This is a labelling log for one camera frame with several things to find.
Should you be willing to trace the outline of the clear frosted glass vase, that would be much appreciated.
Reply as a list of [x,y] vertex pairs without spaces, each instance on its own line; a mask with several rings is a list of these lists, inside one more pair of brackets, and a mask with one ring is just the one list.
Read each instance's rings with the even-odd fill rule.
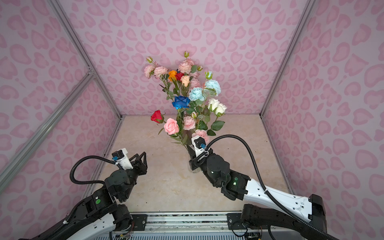
[[189,160],[189,166],[192,171],[196,170],[199,166],[198,163],[198,156],[196,155],[195,151],[192,149],[188,149],[188,154],[190,156]]

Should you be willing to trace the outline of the pink carnation spray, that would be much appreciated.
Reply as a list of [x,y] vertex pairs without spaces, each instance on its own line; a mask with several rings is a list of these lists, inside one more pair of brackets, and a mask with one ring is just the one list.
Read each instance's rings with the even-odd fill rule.
[[144,75],[146,78],[150,79],[154,77],[157,80],[160,80],[160,87],[162,92],[167,95],[167,100],[173,102],[176,96],[180,95],[180,90],[177,91],[174,84],[170,83],[169,78],[169,70],[164,66],[160,66],[152,57],[146,57],[146,62],[148,65],[145,67]]
[[195,136],[202,137],[206,144],[210,142],[210,137],[208,136],[208,132],[206,130],[198,129],[198,115],[196,112],[192,112],[191,115],[184,116],[184,130],[187,134],[188,140],[187,144],[192,144],[192,138]]

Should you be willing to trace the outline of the white artificial rose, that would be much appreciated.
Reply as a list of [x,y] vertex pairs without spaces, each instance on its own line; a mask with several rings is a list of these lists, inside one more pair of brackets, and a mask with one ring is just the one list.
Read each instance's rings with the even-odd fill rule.
[[216,116],[215,121],[212,123],[211,127],[207,130],[208,136],[215,136],[216,132],[221,130],[225,124],[225,122],[219,120],[219,118],[225,114],[227,110],[227,106],[222,104],[217,99],[210,99],[208,101],[208,105],[206,109],[207,109],[207,114],[206,114],[207,117],[209,117],[211,114],[214,114]]

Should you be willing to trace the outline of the light blue carnation spray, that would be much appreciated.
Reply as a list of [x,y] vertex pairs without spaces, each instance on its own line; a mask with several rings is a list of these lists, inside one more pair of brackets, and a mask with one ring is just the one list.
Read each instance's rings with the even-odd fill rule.
[[202,107],[210,99],[218,97],[222,92],[221,86],[217,80],[213,79],[213,72],[205,72],[205,82],[202,84],[197,78],[190,80],[190,89],[188,98],[191,103],[194,102],[197,106]]

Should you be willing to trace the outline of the peach artificial rose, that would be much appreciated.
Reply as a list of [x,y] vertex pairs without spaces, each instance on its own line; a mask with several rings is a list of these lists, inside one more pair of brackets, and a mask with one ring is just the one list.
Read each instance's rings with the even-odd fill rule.
[[189,84],[190,84],[190,76],[188,76],[188,75],[182,76],[181,77],[181,82],[182,82],[183,86],[185,88],[187,88],[189,86]]

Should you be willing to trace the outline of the orange artificial rose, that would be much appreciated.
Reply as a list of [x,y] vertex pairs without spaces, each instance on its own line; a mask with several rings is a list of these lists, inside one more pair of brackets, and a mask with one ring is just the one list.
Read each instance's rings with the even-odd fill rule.
[[168,78],[168,80],[169,80],[170,83],[174,84],[174,86],[175,86],[175,88],[177,89],[177,91],[179,91],[179,90],[180,90],[180,87],[179,87],[180,82],[177,81],[177,80],[176,80],[176,77],[175,77],[175,75],[177,74],[177,72],[180,72],[180,71],[170,71],[170,72],[169,72],[169,78]]

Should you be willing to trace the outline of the small red artificial rose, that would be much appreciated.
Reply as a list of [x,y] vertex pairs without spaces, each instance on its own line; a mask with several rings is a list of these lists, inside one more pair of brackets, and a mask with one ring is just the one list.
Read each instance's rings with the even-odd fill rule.
[[182,77],[184,76],[184,73],[182,72],[177,72],[177,74],[175,75],[176,77],[176,80],[181,82],[182,81]]

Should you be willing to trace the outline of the pink rosebud spray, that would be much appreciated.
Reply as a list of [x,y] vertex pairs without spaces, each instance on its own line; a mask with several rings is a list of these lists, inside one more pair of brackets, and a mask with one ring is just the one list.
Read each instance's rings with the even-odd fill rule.
[[192,68],[195,65],[194,61],[189,59],[189,52],[185,51],[184,52],[184,57],[185,60],[182,61],[179,66],[178,66],[178,71],[185,74],[189,75],[192,72]]

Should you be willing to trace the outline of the small pink rosebud stem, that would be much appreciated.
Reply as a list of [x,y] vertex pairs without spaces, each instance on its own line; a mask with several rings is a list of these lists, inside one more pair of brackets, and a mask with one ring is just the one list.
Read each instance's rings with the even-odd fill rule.
[[188,131],[184,130],[182,124],[179,124],[177,120],[168,118],[164,125],[164,131],[178,144],[184,146],[192,144]]

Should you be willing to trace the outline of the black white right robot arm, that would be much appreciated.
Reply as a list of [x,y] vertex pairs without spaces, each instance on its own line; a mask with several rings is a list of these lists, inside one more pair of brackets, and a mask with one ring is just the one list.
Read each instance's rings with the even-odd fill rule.
[[212,151],[187,147],[191,170],[200,169],[211,185],[228,199],[246,201],[235,228],[281,227],[298,232],[307,240],[324,240],[327,220],[322,197],[288,194],[231,170],[230,164]]

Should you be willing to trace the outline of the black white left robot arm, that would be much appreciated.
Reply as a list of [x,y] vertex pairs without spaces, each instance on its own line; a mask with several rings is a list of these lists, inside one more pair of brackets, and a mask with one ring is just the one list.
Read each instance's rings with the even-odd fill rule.
[[[112,160],[100,156],[86,156],[78,160],[70,171],[70,180],[76,185],[100,184],[101,188],[92,195],[80,200],[64,219],[48,230],[38,234],[36,240],[91,240],[103,233],[123,231],[129,233],[135,228],[135,220],[123,202],[129,199],[139,176],[148,170],[147,154],[135,154],[128,159],[124,169],[124,153],[113,153]],[[118,167],[105,180],[80,181],[75,171],[87,160],[100,160]]]

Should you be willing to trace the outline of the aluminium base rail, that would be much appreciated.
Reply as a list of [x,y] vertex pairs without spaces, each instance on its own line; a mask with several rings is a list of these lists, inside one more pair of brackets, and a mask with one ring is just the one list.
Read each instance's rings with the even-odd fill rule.
[[132,231],[103,233],[98,240],[301,240],[289,229],[246,229],[241,212],[136,212]]

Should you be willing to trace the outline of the aluminium frame left post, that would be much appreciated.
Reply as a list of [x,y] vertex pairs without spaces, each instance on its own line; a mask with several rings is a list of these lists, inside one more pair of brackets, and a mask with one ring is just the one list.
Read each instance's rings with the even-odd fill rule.
[[52,1],[49,0],[47,1],[50,7],[52,8],[54,14],[58,18],[58,21],[60,22],[61,26],[67,33],[69,39],[71,40],[74,48],[77,50],[78,54],[80,55],[81,59],[87,66],[88,70],[90,71],[91,74],[95,76],[96,83],[98,87],[100,88],[102,94],[107,100],[107,103],[110,105],[112,110],[114,111],[115,115],[119,120],[123,118],[122,113],[117,107],[117,104],[112,98],[112,95],[109,93],[107,90],[106,85],[102,81],[102,78],[100,77],[98,71],[96,70],[95,65],[93,64],[89,53],[87,52],[84,44],[82,43],[81,39],[79,38],[78,34],[76,33],[68,15],[65,13],[63,6],[61,5],[60,1]]

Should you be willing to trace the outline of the aluminium frame post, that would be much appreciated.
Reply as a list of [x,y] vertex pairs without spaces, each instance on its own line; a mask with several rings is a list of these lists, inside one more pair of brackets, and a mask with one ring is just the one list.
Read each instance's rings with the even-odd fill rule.
[[117,107],[117,104],[112,98],[112,95],[109,93],[107,90],[106,85],[102,81],[102,78],[100,77],[98,71],[96,70],[95,65],[93,64],[89,53],[87,52],[84,44],[82,43],[81,39],[79,38],[78,34],[76,33],[68,15],[65,13],[63,6],[61,5],[60,1],[52,1],[49,0],[47,1],[50,7],[52,8],[54,14],[58,18],[58,21],[60,22],[61,26],[67,33],[69,39],[71,40],[74,48],[77,50],[78,54],[80,55],[81,59],[87,66],[88,70],[90,71],[91,74],[95,76],[96,83],[98,87],[100,88],[102,94],[107,100],[107,103],[110,105],[112,110],[114,111],[115,115],[119,120],[123,118],[122,113]]
[[284,57],[282,58],[282,62],[278,68],[278,71],[277,71],[275,78],[272,82],[271,88],[268,92],[266,101],[265,101],[265,103],[262,107],[262,110],[260,112],[260,118],[261,119],[263,119],[267,115],[267,110],[269,108],[269,105],[272,102],[272,98],[273,98],[273,96],[277,90],[278,84],[281,81],[283,74],[289,65],[291,57],[293,56],[294,51],[295,51],[295,49],[296,49],[304,31],[305,31],[305,28],[307,27],[307,25],[310,21],[310,18],[313,15],[313,12],[316,10],[317,5],[318,5],[318,1],[316,1],[316,0],[309,0],[306,2],[303,13],[302,13],[301,17],[299,18],[298,25],[297,25],[295,31],[293,32],[291,40],[289,41],[289,44],[288,44],[288,47],[285,51]]

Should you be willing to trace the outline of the aluminium frame right post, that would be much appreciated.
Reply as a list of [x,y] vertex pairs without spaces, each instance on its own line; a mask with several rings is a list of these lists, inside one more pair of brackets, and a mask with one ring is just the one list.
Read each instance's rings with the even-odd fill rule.
[[318,5],[318,1],[316,1],[316,0],[309,0],[306,2],[303,13],[302,13],[301,17],[299,18],[298,25],[297,25],[295,31],[293,32],[291,40],[289,41],[289,44],[288,44],[288,47],[285,51],[284,57],[282,58],[282,62],[278,68],[278,71],[277,71],[275,78],[272,82],[271,88],[268,92],[266,101],[265,101],[265,103],[262,107],[262,110],[260,112],[260,118],[261,119],[263,119],[267,115],[267,110],[269,108],[269,105],[272,102],[272,98],[273,98],[273,96],[277,90],[278,84],[281,81],[283,74],[289,65],[291,57],[293,56],[294,51],[295,51],[295,49],[296,49],[304,31],[305,31],[305,28],[307,27],[307,25],[310,21],[310,18],[313,15],[313,12],[316,10],[317,5]]

